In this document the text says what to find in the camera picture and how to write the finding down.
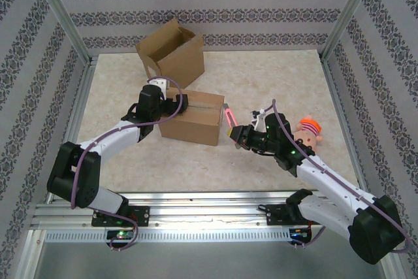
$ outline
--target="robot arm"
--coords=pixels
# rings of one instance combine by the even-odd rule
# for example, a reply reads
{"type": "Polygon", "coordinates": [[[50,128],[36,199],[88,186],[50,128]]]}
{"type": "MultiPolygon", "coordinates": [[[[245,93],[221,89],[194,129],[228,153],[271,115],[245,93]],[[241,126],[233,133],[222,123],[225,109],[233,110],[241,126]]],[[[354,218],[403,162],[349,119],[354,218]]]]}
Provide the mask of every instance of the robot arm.
{"type": "MultiPolygon", "coordinates": [[[[86,148],[97,141],[82,161],[76,187],[75,205],[128,217],[131,208],[127,199],[99,186],[100,167],[128,146],[143,140],[153,130],[153,125],[141,127],[134,125],[156,122],[163,114],[173,114],[176,111],[180,96],[177,95],[176,100],[166,99],[167,86],[167,81],[164,79],[151,80],[145,85],[140,92],[138,103],[133,104],[128,113],[111,129],[118,131],[114,133],[108,131],[80,144],[71,142],[63,144],[52,168],[47,190],[71,202],[76,166],[86,148]]],[[[179,113],[185,111],[187,106],[187,95],[183,95],[179,113]]]]}
{"type": "MultiPolygon", "coordinates": [[[[288,198],[284,210],[275,213],[279,221],[283,221],[283,224],[297,224],[304,218],[320,223],[348,239],[354,251],[371,264],[376,264],[405,240],[392,223],[372,208],[377,207],[401,225],[396,205],[388,196],[378,199],[349,183],[329,168],[301,140],[296,141],[296,149],[283,131],[285,129],[293,139],[290,124],[283,114],[278,114],[283,123],[280,126],[275,114],[265,116],[263,110],[259,112],[261,117],[253,117],[255,119],[252,124],[232,127],[229,131],[230,138],[256,154],[265,156],[269,153],[283,170],[315,186],[331,201],[325,201],[302,189],[288,198]],[[261,125],[265,125],[265,131],[260,130],[261,125]],[[354,190],[356,196],[347,189],[354,190]]],[[[265,211],[265,206],[261,205],[259,209],[265,211]]]]}

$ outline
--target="purple cable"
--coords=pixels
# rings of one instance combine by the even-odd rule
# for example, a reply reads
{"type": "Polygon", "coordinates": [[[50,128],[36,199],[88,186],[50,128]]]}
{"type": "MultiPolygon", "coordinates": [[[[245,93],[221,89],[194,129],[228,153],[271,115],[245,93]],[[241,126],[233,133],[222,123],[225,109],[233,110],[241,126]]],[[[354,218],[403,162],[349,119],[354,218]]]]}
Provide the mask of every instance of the purple cable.
{"type": "Polygon", "coordinates": [[[113,213],[107,212],[105,210],[100,210],[100,209],[96,209],[96,208],[93,208],[93,207],[88,207],[88,208],[90,208],[92,210],[95,210],[96,212],[101,212],[102,214],[105,214],[107,216],[112,216],[112,217],[115,217],[115,218],[118,218],[118,219],[126,220],[127,222],[130,222],[130,223],[133,224],[133,232],[135,232],[135,236],[132,238],[132,240],[129,241],[126,245],[122,246],[121,248],[114,248],[112,244],[113,244],[113,241],[117,240],[117,238],[116,237],[113,238],[112,240],[110,240],[110,243],[109,243],[110,249],[112,251],[116,250],[116,251],[120,252],[120,251],[126,250],[127,248],[130,248],[135,243],[135,241],[137,240],[137,238],[139,236],[139,228],[138,228],[138,224],[136,223],[135,220],[132,220],[131,218],[128,218],[128,217],[123,217],[123,216],[120,216],[120,215],[117,215],[117,214],[113,214],[113,213]]]}
{"type": "MultiPolygon", "coordinates": [[[[312,158],[310,158],[303,150],[302,148],[299,147],[298,144],[296,144],[296,142],[292,139],[292,137],[290,136],[290,134],[287,132],[285,126],[283,125],[282,120],[280,119],[279,113],[277,111],[276,108],[276,100],[273,99],[272,102],[272,106],[273,106],[273,110],[274,110],[274,114],[277,117],[277,120],[279,121],[280,127],[283,130],[283,132],[285,133],[286,137],[288,140],[290,140],[290,142],[293,144],[293,146],[315,167],[317,167],[320,171],[326,173],[329,177],[331,177],[335,182],[337,182],[339,185],[341,185],[343,188],[345,188],[348,192],[350,192],[351,194],[353,194],[354,196],[356,196],[356,198],[358,198],[360,201],[364,202],[366,205],[368,205],[369,207],[373,208],[378,214],[380,214],[381,216],[383,216],[388,222],[390,222],[395,228],[397,228],[399,230],[399,232],[402,233],[402,235],[405,238],[405,247],[403,249],[400,250],[393,250],[391,251],[392,253],[397,253],[397,254],[401,254],[401,253],[406,253],[408,252],[411,247],[412,247],[412,241],[411,238],[408,236],[408,234],[406,233],[406,231],[404,230],[404,228],[402,228],[400,225],[398,225],[390,216],[388,216],[386,213],[384,213],[382,210],[380,210],[378,207],[376,207],[374,204],[372,204],[371,202],[369,202],[368,200],[366,200],[365,198],[363,198],[362,195],[360,195],[359,193],[357,193],[354,189],[351,189],[347,184],[345,184],[343,181],[341,181],[337,176],[333,175],[331,172],[329,172],[328,170],[326,170],[325,168],[322,168],[322,166],[318,165],[316,162],[314,162],[312,160],[312,158]]],[[[315,238],[312,239],[312,241],[310,241],[309,243],[305,244],[305,246],[310,245],[314,240],[316,240],[320,235],[321,235],[321,230],[318,232],[318,234],[315,236],[315,238]]]]}
{"type": "Polygon", "coordinates": [[[311,239],[311,241],[309,241],[308,243],[304,244],[304,247],[307,247],[307,246],[311,245],[312,243],[314,243],[322,235],[322,232],[324,232],[324,231],[325,231],[325,226],[322,226],[322,228],[320,228],[320,230],[314,236],[314,238],[311,239]]]}
{"type": "MultiPolygon", "coordinates": [[[[108,131],[108,132],[106,132],[105,134],[103,134],[103,135],[101,135],[100,137],[98,137],[94,142],[92,142],[89,146],[87,146],[87,148],[84,150],[84,152],[82,152],[82,154],[81,154],[81,156],[80,156],[80,159],[78,160],[78,163],[77,163],[77,169],[76,169],[76,172],[75,172],[75,174],[74,174],[74,182],[72,183],[72,191],[71,191],[71,209],[74,209],[74,208],[76,208],[76,205],[75,205],[75,202],[76,202],[76,192],[77,192],[77,185],[78,185],[78,177],[80,176],[80,169],[81,169],[81,164],[83,163],[83,160],[84,160],[84,158],[85,158],[85,156],[86,156],[86,154],[94,147],[94,146],[96,146],[99,142],[101,142],[103,139],[105,139],[105,138],[107,138],[109,135],[112,135],[113,133],[115,133],[115,132],[119,132],[119,131],[122,131],[122,130],[125,130],[125,129],[129,129],[129,128],[131,128],[131,127],[145,127],[145,126],[147,126],[147,125],[155,125],[155,124],[160,124],[160,123],[163,123],[163,122],[166,122],[166,121],[168,121],[168,120],[170,120],[170,119],[172,119],[173,117],[175,117],[175,115],[177,115],[177,113],[180,111],[180,109],[181,109],[181,107],[182,107],[182,103],[183,103],[183,92],[182,92],[182,89],[180,88],[180,86],[177,84],[177,82],[175,82],[174,80],[172,80],[171,78],[167,78],[167,77],[165,77],[165,76],[155,76],[155,77],[153,77],[153,78],[149,78],[148,80],[147,80],[147,82],[149,82],[150,80],[154,80],[154,79],[156,79],[156,78],[163,78],[163,79],[165,79],[165,80],[168,80],[168,81],[170,81],[170,82],[172,82],[177,88],[178,88],[178,91],[179,91],[179,94],[180,94],[180,102],[179,102],[179,104],[178,104],[178,107],[177,107],[177,109],[176,109],[176,111],[171,115],[171,116],[169,116],[168,118],[165,118],[165,119],[162,119],[162,120],[159,120],[159,121],[155,121],[155,122],[144,122],[144,123],[136,123],[136,124],[131,124],[131,125],[125,125],[125,126],[123,126],[123,127],[121,127],[121,128],[117,128],[117,129],[112,129],[112,130],[110,130],[110,131],[108,131]]],[[[119,216],[119,215],[115,215],[115,214],[111,214],[111,213],[108,213],[109,214],[109,216],[113,216],[113,217],[117,217],[117,218],[121,218],[122,216],[119,216]]],[[[134,226],[136,227],[136,229],[138,230],[138,226],[137,226],[137,224],[133,221],[133,220],[130,220],[129,218],[122,218],[122,219],[124,219],[124,220],[127,220],[127,221],[130,221],[130,222],[133,222],[133,224],[134,224],[134,226]]]]}
{"type": "Polygon", "coordinates": [[[273,105],[270,105],[269,107],[267,107],[266,109],[264,109],[264,112],[268,112],[271,108],[273,108],[273,105]]]}

